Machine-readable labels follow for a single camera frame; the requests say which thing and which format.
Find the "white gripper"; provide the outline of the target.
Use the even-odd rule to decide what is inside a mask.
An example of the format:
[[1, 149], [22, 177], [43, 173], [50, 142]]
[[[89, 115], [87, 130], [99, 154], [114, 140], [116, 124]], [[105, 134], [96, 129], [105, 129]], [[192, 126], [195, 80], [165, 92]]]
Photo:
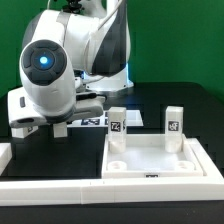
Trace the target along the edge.
[[25, 128], [94, 118], [103, 114], [106, 97], [95, 92], [78, 93], [69, 105], [53, 97], [45, 105], [35, 104], [23, 87], [8, 93], [8, 121], [11, 128]]

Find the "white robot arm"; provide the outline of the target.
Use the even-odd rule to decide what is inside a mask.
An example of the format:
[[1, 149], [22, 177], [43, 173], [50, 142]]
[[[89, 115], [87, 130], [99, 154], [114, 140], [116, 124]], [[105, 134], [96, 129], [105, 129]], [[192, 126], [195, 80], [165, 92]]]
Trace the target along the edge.
[[12, 128], [70, 123], [103, 114], [105, 97], [80, 93], [75, 73], [111, 77], [130, 55], [127, 0], [67, 0], [28, 25], [19, 72], [22, 86], [8, 93]]

